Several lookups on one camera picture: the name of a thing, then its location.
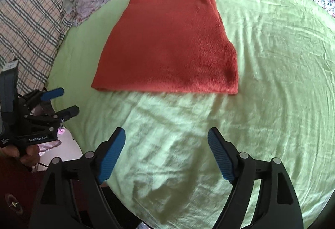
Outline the orange knit sweater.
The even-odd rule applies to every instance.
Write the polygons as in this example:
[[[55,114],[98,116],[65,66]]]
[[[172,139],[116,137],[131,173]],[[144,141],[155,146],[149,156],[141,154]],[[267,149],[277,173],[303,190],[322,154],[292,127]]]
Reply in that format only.
[[[112,28],[99,91],[238,92],[237,54],[215,0],[130,0]]]

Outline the plaid pillow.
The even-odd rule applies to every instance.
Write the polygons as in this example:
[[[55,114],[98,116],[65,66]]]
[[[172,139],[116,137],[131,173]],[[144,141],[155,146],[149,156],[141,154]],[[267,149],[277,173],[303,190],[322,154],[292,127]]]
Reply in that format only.
[[[1,0],[1,66],[19,61],[20,94],[44,87],[71,26],[62,0]]]

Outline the green bed sheet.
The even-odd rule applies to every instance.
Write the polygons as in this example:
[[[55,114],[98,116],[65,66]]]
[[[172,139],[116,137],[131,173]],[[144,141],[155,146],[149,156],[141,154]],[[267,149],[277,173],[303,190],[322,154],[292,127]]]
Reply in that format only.
[[[312,0],[216,0],[237,51],[239,92],[99,92],[100,54],[129,0],[111,0],[64,39],[47,88],[80,113],[66,128],[82,151],[117,127],[126,143],[108,184],[155,228],[211,228],[231,191],[207,143],[217,127],[240,151],[279,157],[309,226],[334,191],[334,18]]]

